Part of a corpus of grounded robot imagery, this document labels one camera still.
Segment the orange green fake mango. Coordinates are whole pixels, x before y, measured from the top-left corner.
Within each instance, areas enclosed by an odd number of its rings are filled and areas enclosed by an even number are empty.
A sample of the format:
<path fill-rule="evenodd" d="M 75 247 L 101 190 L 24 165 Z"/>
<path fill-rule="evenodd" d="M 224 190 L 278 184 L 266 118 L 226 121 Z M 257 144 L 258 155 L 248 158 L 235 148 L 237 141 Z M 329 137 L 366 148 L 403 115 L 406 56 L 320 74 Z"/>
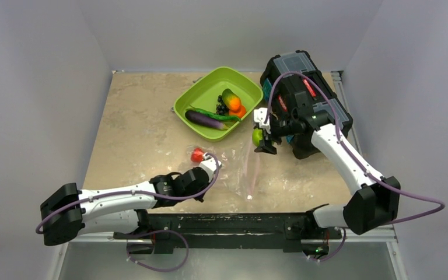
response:
<path fill-rule="evenodd" d="M 241 109 L 241 99 L 230 89 L 225 89 L 222 92 L 222 101 L 230 111 L 239 111 Z"/>

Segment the green fake bean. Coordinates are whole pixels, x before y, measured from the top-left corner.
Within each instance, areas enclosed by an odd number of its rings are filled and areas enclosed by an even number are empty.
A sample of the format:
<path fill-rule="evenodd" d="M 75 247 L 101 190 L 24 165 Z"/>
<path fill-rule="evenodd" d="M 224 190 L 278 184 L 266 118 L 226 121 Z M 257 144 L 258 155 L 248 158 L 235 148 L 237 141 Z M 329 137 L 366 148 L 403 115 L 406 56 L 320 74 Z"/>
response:
<path fill-rule="evenodd" d="M 203 115 L 206 115 L 207 117 L 210 117 L 214 120 L 218 120 L 218 121 L 234 121 L 234 122 L 241 122 L 242 119 L 238 116 L 233 116 L 233 115 L 220 115 L 220 114 L 216 114 L 216 113 L 212 113 L 210 111 L 206 111 L 203 110 L 201 108 L 195 108 L 193 106 L 191 106 L 190 108 L 186 109 L 187 111 L 195 111 L 197 113 L 201 113 Z"/>

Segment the green fake fruit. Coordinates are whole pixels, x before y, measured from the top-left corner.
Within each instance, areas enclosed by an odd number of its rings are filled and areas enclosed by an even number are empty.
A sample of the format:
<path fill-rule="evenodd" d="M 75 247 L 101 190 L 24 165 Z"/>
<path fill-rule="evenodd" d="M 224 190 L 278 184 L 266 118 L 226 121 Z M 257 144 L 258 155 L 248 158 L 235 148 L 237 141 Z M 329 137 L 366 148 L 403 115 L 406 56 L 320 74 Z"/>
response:
<path fill-rule="evenodd" d="M 262 143 L 263 139 L 264 139 L 263 130 L 259 129 L 259 128 L 253 129 L 251 140 L 252 140 L 252 143 L 254 144 L 254 146 L 255 147 L 261 146 L 263 144 Z"/>

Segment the orange fake fruit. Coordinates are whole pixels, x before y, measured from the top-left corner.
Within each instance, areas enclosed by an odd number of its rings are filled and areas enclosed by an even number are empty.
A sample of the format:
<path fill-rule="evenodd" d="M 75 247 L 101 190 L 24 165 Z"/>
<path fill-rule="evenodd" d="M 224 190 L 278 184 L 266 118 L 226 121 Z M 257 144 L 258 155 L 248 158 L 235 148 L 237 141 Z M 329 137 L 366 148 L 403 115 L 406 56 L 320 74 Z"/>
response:
<path fill-rule="evenodd" d="M 228 115 L 243 118 L 247 113 L 246 108 L 241 105 L 236 111 L 229 110 Z"/>

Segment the purple fake eggplant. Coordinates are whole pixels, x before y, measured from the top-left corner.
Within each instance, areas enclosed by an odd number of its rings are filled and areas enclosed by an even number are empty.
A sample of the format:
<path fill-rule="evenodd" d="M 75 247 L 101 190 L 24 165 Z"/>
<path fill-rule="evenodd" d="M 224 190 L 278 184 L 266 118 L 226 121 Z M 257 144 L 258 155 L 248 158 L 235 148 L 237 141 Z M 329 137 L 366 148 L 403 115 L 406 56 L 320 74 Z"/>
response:
<path fill-rule="evenodd" d="M 223 122 L 220 122 L 218 120 L 215 120 L 205 114 L 199 113 L 195 110 L 188 110 L 185 112 L 185 118 L 197 125 L 201 125 L 203 127 L 207 128 L 213 128 L 216 130 L 225 131 L 228 130 L 229 127 L 224 124 Z"/>

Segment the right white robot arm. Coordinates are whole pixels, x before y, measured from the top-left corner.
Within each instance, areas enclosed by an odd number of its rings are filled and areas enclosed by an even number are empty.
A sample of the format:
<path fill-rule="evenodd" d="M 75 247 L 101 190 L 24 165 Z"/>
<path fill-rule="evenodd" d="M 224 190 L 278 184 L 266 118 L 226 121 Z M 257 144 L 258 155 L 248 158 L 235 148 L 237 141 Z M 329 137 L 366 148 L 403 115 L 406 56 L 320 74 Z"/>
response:
<path fill-rule="evenodd" d="M 274 142 L 292 134 L 303 134 L 333 163 L 352 197 L 342 205 L 319 206 L 304 222 L 305 232 L 319 237 L 327 228 L 348 228 L 357 235 L 395 220 L 398 214 L 400 184 L 395 177 L 385 177 L 374 169 L 336 128 L 326 111 L 278 121 L 265 107 L 253 111 L 256 129 L 262 132 L 256 152 L 277 154 Z"/>

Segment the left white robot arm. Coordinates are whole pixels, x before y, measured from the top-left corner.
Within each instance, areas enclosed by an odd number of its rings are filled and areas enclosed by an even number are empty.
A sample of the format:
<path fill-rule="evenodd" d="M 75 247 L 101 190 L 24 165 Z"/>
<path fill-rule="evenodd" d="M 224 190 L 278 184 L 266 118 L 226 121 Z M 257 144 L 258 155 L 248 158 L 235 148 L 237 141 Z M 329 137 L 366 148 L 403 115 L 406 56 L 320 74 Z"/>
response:
<path fill-rule="evenodd" d="M 67 183 L 40 205 L 41 221 L 36 233 L 46 246 L 67 243 L 77 236 L 97 232 L 146 237 L 151 223 L 141 211 L 173 207 L 190 199 L 202 201 L 215 183 L 220 169 L 199 165 L 185 173 L 159 175 L 127 187 L 80 190 Z"/>

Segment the dark fake grape bunch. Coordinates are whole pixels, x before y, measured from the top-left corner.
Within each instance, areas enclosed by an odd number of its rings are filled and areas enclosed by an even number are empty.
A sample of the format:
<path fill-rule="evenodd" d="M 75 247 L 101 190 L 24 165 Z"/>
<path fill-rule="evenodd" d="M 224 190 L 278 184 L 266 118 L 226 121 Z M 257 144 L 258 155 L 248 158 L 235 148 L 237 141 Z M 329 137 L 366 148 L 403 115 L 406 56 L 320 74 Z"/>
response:
<path fill-rule="evenodd" d="M 229 108 L 226 105 L 226 103 L 223 101 L 223 98 L 222 98 L 221 95 L 218 96 L 217 102 L 218 103 L 216 104 L 216 113 L 221 115 L 221 116 L 228 115 Z"/>

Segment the clear zip top bag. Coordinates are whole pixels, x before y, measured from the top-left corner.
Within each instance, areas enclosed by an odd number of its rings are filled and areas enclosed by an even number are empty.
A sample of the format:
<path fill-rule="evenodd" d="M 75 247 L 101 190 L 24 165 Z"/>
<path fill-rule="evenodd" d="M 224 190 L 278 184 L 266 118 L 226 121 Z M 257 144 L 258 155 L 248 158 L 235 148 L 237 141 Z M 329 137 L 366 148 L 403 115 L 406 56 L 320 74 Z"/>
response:
<path fill-rule="evenodd" d="M 190 145 L 186 155 L 192 165 L 197 165 L 198 154 L 210 152 L 222 163 L 218 182 L 248 201 L 254 198 L 260 174 L 260 155 L 251 138 L 244 140 L 221 141 L 207 145 Z"/>

